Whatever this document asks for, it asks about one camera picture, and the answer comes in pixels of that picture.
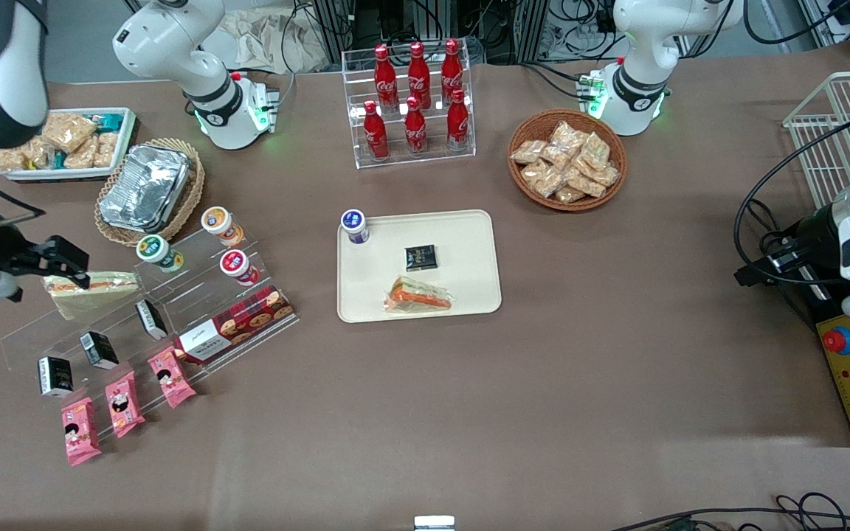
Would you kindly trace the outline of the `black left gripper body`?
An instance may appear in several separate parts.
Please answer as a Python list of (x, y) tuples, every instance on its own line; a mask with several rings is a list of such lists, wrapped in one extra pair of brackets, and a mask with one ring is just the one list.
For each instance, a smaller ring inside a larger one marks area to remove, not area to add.
[(839, 229), (832, 207), (816, 209), (794, 225), (803, 281), (844, 282), (840, 274)]

